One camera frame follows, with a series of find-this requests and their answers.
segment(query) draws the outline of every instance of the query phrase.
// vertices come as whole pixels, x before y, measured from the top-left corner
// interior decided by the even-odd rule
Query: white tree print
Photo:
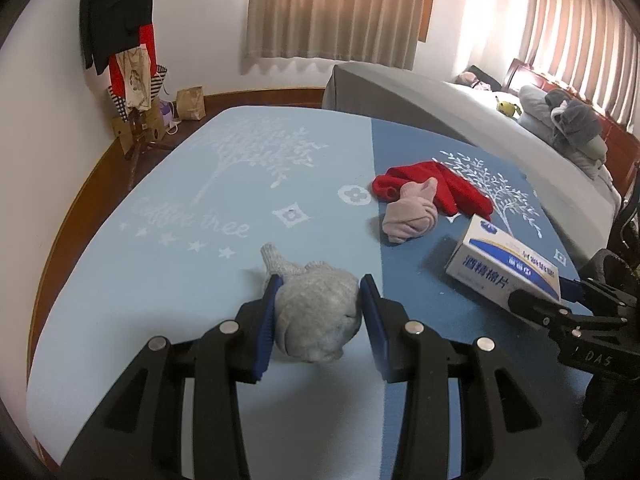
[[[483,160],[471,158],[462,153],[443,151],[440,153],[447,157],[447,160],[442,162],[443,164],[448,166],[454,173],[468,180],[491,199],[494,203],[495,211],[506,225],[511,236],[513,236],[513,231],[509,225],[508,212],[512,215],[521,215],[522,219],[536,230],[538,238],[542,238],[542,231],[536,225],[536,217],[539,217],[540,213],[529,205],[529,195],[527,193],[510,186],[509,181],[500,173],[491,173],[485,167]]]
[[[191,205],[200,202],[217,177],[235,164],[264,167],[276,178],[271,188],[286,180],[286,174],[292,166],[312,168],[312,153],[327,146],[311,142],[306,134],[308,131],[303,127],[287,131],[285,121],[264,116],[242,117],[232,124],[214,124],[211,130],[191,145],[191,149],[207,146],[218,156],[216,169]]]

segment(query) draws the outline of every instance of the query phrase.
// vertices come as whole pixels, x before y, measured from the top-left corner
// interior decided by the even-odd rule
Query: red sweater
[[[404,184],[421,184],[432,176],[438,181],[433,202],[446,216],[453,216],[460,210],[466,215],[478,214],[490,219],[490,214],[494,212],[491,200],[439,162],[419,162],[412,166],[389,168],[384,175],[375,178],[371,187],[380,200],[394,202],[400,198],[400,188]]]

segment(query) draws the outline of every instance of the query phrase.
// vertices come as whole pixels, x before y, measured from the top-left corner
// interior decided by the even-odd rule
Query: yellow plush toy
[[[498,96],[495,97],[495,100],[498,101],[498,105],[495,108],[501,114],[506,115],[510,118],[512,118],[516,112],[518,113],[518,115],[522,115],[522,110],[518,105],[510,103],[508,101],[500,101],[500,99],[498,99]]]

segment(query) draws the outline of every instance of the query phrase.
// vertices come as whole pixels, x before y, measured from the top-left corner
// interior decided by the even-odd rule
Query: wooden floor
[[[299,106],[320,108],[323,88],[257,90],[217,94],[205,97],[206,117],[201,121],[185,121],[172,136],[162,142],[178,146],[181,142],[220,112],[242,105]],[[168,155],[151,150],[140,158],[136,183],[139,183]],[[47,316],[60,290],[78,262],[84,248],[103,222],[127,195],[129,163],[124,159],[120,141],[115,140],[102,156],[82,186],[69,209],[50,250],[40,279],[31,319],[28,347],[28,370]]]

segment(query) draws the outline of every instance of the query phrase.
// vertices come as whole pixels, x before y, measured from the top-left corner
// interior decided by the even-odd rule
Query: alcohol wipes box
[[[458,241],[447,274],[506,310],[519,289],[560,303],[558,268],[478,215]]]

